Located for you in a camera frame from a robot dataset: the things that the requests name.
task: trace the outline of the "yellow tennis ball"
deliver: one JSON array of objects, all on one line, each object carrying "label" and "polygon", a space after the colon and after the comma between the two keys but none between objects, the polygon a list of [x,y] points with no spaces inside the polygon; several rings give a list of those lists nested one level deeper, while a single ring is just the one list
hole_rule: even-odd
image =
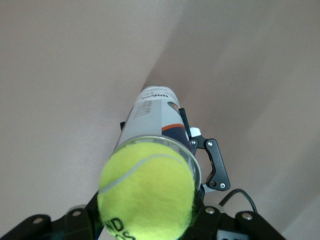
[{"label": "yellow tennis ball", "polygon": [[170,147],[141,142],[114,153],[102,170],[100,218],[118,240],[176,240],[192,218],[195,182]]}]

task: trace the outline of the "can label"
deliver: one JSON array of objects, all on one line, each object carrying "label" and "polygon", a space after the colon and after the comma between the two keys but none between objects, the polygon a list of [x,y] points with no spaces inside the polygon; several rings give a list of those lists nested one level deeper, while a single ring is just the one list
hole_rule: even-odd
[{"label": "can label", "polygon": [[145,88],[134,103],[117,145],[139,136],[164,136],[191,150],[179,108],[177,96],[170,88]]}]

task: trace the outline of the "tennis ball seam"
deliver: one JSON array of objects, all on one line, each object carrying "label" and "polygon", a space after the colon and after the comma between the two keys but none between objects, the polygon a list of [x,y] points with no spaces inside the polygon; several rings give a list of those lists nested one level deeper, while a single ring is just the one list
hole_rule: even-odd
[{"label": "tennis ball seam", "polygon": [[136,170],[138,170],[138,168],[140,166],[142,166],[145,162],[147,162],[148,160],[154,159],[154,158],[160,158],[160,157],[168,157],[171,158],[172,160],[176,160],[177,162],[179,162],[182,166],[186,167],[182,161],[177,158],[174,157],[172,155],[169,154],[154,154],[151,156],[148,156],[142,160],[140,160],[139,162],[137,162],[129,171],[127,171],[125,174],[123,174],[122,176],[120,176],[118,179],[110,182],[108,185],[104,186],[102,189],[99,189],[99,194],[104,194],[106,192],[108,192],[111,188],[115,187],[116,185],[118,185],[119,183],[121,183],[122,181],[124,181],[126,178],[130,177]]}]

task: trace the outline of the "screw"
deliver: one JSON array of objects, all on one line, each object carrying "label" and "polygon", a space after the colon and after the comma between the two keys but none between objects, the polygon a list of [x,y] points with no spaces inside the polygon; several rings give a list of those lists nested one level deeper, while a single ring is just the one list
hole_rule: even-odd
[{"label": "screw", "polygon": [[81,214],[80,211],[75,211],[74,213],[72,213],[72,216],[76,217],[76,216],[79,216]]},{"label": "screw", "polygon": [[205,211],[208,213],[208,214],[214,214],[215,213],[215,209],[212,207],[212,206],[207,206],[205,208]]},{"label": "screw", "polygon": [[252,219],[252,216],[247,212],[242,213],[242,217],[244,219],[246,219],[246,220],[251,220]]},{"label": "screw", "polygon": [[43,219],[42,217],[38,217],[38,218],[36,218],[32,223],[33,223],[33,224],[39,224],[39,223],[41,223],[43,220],[44,220],[44,219]]}]

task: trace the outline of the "black metal bracket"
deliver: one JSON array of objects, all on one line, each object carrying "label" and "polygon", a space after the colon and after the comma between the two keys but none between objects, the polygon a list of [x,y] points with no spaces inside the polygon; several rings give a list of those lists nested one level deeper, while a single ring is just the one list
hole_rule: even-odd
[{"label": "black metal bracket", "polygon": [[204,206],[180,240],[285,240],[265,219],[252,211],[235,218],[215,206]]},{"label": "black metal bracket", "polygon": [[192,154],[195,155],[197,149],[204,149],[208,154],[212,171],[207,177],[205,185],[218,191],[230,189],[230,181],[217,141],[213,138],[205,139],[202,135],[192,136],[185,109],[180,108],[179,112],[189,136]]},{"label": "black metal bracket", "polygon": [[97,240],[104,228],[97,196],[84,208],[73,209],[55,221],[44,214],[30,216],[0,240]]}]

